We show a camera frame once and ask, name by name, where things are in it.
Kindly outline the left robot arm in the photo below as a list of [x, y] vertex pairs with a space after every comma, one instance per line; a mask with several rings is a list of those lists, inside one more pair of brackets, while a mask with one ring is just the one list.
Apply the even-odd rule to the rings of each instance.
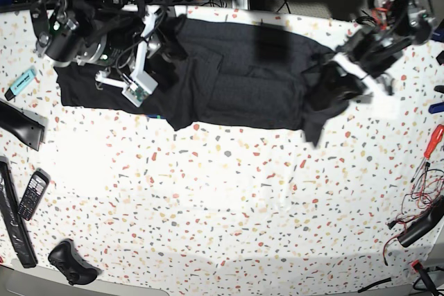
[[375, 26], [364, 26], [336, 49], [336, 74], [327, 89], [337, 99], [376, 92], [375, 80], [402, 56], [408, 46], [428, 42], [436, 27], [432, 0], [368, 0]]

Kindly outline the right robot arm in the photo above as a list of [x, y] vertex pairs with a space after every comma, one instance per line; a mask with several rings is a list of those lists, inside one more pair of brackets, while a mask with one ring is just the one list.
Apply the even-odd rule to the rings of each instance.
[[325, 110], [366, 88], [343, 54], [246, 11], [220, 21], [202, 6], [34, 0], [30, 12], [40, 55], [55, 67], [93, 64], [136, 107], [155, 95], [171, 107], [234, 110], [292, 88], [298, 104]]

